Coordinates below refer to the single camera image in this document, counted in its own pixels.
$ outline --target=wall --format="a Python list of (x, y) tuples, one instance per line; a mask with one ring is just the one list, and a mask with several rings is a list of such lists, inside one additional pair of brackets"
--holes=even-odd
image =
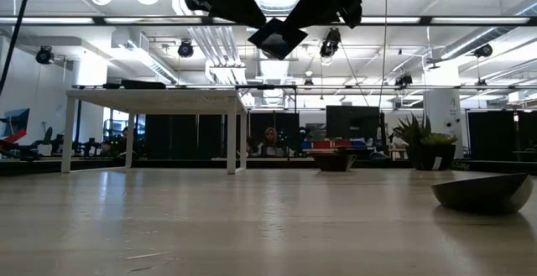
[[(3, 67), (9, 39), (0, 37), (0, 59)], [(22, 145), (42, 140), (43, 122), (53, 128), (53, 137), (65, 127), (65, 89), (72, 85), (73, 73), (58, 65), (44, 66), (35, 62), (34, 55), (15, 49), (8, 78), (0, 97), (0, 117), (6, 111), (30, 109), (28, 134), (18, 142)], [(4, 124), (0, 123), (3, 133)]]

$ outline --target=table leg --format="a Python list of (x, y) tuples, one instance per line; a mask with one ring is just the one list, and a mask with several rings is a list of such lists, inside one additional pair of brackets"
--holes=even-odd
[(246, 134), (246, 118), (247, 113), (241, 112), (241, 169), (246, 169), (246, 147), (247, 147), (247, 134)]
[(128, 129), (127, 129), (127, 149), (125, 153), (125, 167), (133, 167), (133, 145), (134, 145), (134, 118), (136, 114), (128, 114)]
[(73, 148), (73, 127), (75, 126), (75, 98), (67, 97), (65, 112), (64, 149), (61, 155), (61, 172), (70, 173), (70, 156)]
[(237, 98), (227, 99), (227, 173), (236, 174), (237, 162)]

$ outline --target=red object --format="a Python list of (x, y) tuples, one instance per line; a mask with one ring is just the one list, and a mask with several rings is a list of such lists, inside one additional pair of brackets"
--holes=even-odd
[(334, 141), (334, 147), (335, 148), (351, 148), (352, 143), (351, 141), (344, 141), (344, 140)]
[(17, 131), (15, 134), (10, 135), (9, 137), (5, 138), (3, 141), (8, 143), (15, 143), (19, 139), (23, 138), (26, 135), (26, 130), (21, 129)]
[(330, 148), (332, 148), (332, 141), (313, 142), (313, 149), (330, 149)]

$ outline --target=planter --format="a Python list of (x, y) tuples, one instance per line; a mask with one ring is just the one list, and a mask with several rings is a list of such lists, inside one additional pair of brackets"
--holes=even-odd
[(455, 156), (455, 145), (409, 146), (406, 149), (410, 163), (417, 170), (446, 170)]
[(527, 174), (511, 174), (434, 185), (432, 190), (445, 207), (497, 215), (518, 212), (528, 201), (533, 187)]

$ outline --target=dark bowl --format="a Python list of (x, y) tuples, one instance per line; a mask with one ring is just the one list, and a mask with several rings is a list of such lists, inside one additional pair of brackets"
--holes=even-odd
[(512, 214), (528, 201), (534, 183), (527, 174), (460, 180), (431, 187), (445, 207), (485, 215)]

